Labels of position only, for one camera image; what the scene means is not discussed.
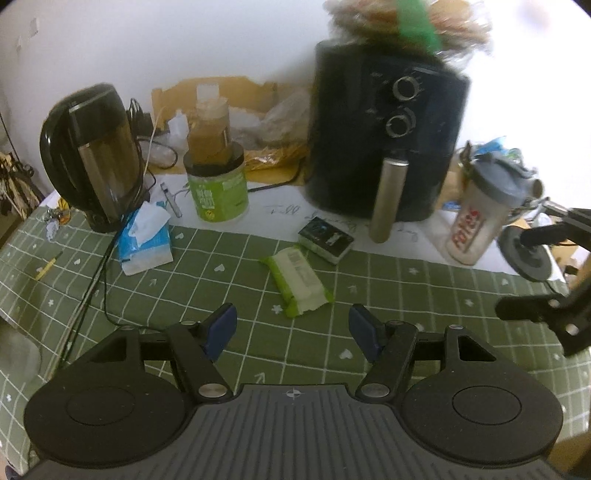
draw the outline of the yellow pen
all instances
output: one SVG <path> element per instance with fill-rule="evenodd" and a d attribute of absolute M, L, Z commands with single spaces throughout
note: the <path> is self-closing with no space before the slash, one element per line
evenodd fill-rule
<path fill-rule="evenodd" d="M 45 267 L 43 267 L 42 270 L 39 271 L 39 273 L 35 277 L 35 280 L 41 280 L 43 278 L 43 275 L 45 275 L 49 271 L 49 269 L 53 266 L 53 264 L 56 262 L 56 260 L 58 258 L 60 258 L 60 255 L 62 253 L 63 253 L 63 251 L 59 252 L 55 257 L 53 257 L 51 260 L 49 260 L 49 262 L 47 262 L 47 265 Z"/>

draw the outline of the metal screw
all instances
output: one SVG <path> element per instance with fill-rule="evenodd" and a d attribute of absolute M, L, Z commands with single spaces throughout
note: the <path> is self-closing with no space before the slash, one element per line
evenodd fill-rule
<path fill-rule="evenodd" d="M 220 398 L 228 393 L 228 389 L 219 383 L 206 383 L 199 387 L 198 392 L 204 398 Z"/>
<path fill-rule="evenodd" d="M 390 393 L 390 389 L 381 383 L 366 383 L 361 387 L 361 393 L 368 398 L 382 398 Z"/>
<path fill-rule="evenodd" d="M 566 330 L 566 333 L 572 336 L 575 336 L 579 333 L 579 327 L 573 325 L 572 323 L 569 323 L 566 327 L 564 327 L 564 330 Z"/>

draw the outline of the table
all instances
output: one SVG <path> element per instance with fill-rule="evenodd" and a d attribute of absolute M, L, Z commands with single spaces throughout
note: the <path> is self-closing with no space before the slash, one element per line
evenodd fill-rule
<path fill-rule="evenodd" d="M 182 176 L 167 179 L 172 192 L 184 181 Z M 154 190 L 154 199 L 158 195 Z M 430 245 L 427 235 L 433 230 L 428 226 L 433 220 L 397 226 L 388 244 L 376 246 L 365 242 L 362 220 L 317 212 L 354 229 L 357 250 L 337 267 L 307 254 L 336 302 L 292 320 L 284 316 L 277 287 L 258 260 L 293 244 L 294 226 L 306 223 L 313 207 L 291 187 L 259 198 L 252 195 L 251 199 L 246 216 L 229 226 L 213 225 L 218 231 L 200 223 L 196 225 L 199 229 L 174 225 L 171 264 L 126 277 L 118 262 L 112 261 L 108 268 L 109 314 L 138 326 L 162 327 L 179 320 L 202 320 L 224 301 L 231 301 L 238 310 L 238 330 L 216 366 L 234 387 L 244 382 L 344 382 L 354 389 L 368 364 L 347 328 L 348 306 L 353 302 L 364 303 L 383 321 L 403 320 L 419 329 L 441 332 L 458 323 L 496 346 L 558 396 L 565 413 L 563 437 L 586 428 L 589 353 L 566 359 L 545 326 L 506 323 L 495 317 L 493 307 L 501 295 L 545 293 L 547 287 L 512 275 L 508 266 L 498 261 L 494 247 L 484 260 L 494 263 L 491 267 L 496 271 L 463 268 L 447 264 L 438 257 L 441 253 L 437 249 L 423 246 Z M 190 222 L 191 199 L 179 204 L 183 210 L 180 220 Z M 300 208 L 295 214 L 285 213 L 289 205 L 296 204 Z M 0 313 L 42 349 L 41 371 L 34 381 L 23 384 L 0 375 L 1 449 L 21 471 L 27 468 L 28 450 L 22 412 L 33 392 L 50 378 L 65 342 L 70 314 L 111 238 L 90 231 L 83 215 L 74 212 L 54 242 L 48 242 L 42 214 L 43 209 L 38 209 L 0 252 Z M 173 219 L 174 223 L 180 223 L 178 220 Z M 60 251 L 64 253 L 55 266 L 35 282 L 37 269 Z M 552 285 L 564 288 L 559 280 Z M 74 342 L 74 357 L 113 331 L 101 307 L 102 290 L 93 297 Z M 146 368 L 174 381 L 166 363 L 149 362 Z M 435 373 L 436 368 L 436 362 L 419 362 L 413 381 Z"/>

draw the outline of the green checkered tablecloth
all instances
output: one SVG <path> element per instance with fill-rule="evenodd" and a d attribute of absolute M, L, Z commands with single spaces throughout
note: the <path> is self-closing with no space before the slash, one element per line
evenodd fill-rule
<path fill-rule="evenodd" d="M 90 231 L 83 215 L 74 212 L 55 241 L 48 242 L 42 214 L 38 209 L 0 252 L 0 314 L 39 346 L 42 357 L 41 372 L 29 383 L 0 372 L 1 450 L 21 471 L 27 468 L 29 446 L 22 426 L 24 407 L 49 379 L 70 315 L 111 238 Z M 442 332 L 452 323 L 465 325 L 558 396 L 565 417 L 563 436 L 588 425 L 589 353 L 566 359 L 545 326 L 495 317 L 499 296 L 543 293 L 542 284 L 359 251 L 335 267 L 308 253 L 336 302 L 292 320 L 282 312 L 284 303 L 268 268 L 258 262 L 289 243 L 182 227 L 171 229 L 171 239 L 171 264 L 132 277 L 122 273 L 118 262 L 109 264 L 107 309 L 114 319 L 163 327 L 184 319 L 202 320 L 225 301 L 232 302 L 238 309 L 238 330 L 217 362 L 232 386 L 345 382 L 353 390 L 368 369 L 348 331 L 348 308 L 359 302 L 382 321 L 403 320 L 428 331 Z M 54 267 L 34 281 L 38 269 L 61 251 Z M 555 288 L 563 285 L 556 283 Z M 74 343 L 75 357 L 113 331 L 101 305 L 102 289 L 93 297 Z M 146 368 L 174 381 L 166 363 L 147 362 Z M 418 362 L 413 380 L 435 368 L 435 362 Z"/>

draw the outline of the green label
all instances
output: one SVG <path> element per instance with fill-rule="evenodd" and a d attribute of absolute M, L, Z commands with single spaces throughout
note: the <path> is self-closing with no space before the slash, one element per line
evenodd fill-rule
<path fill-rule="evenodd" d="M 248 206 L 244 171 L 230 172 L 219 180 L 189 177 L 197 213 L 207 222 L 224 222 L 240 215 Z"/>

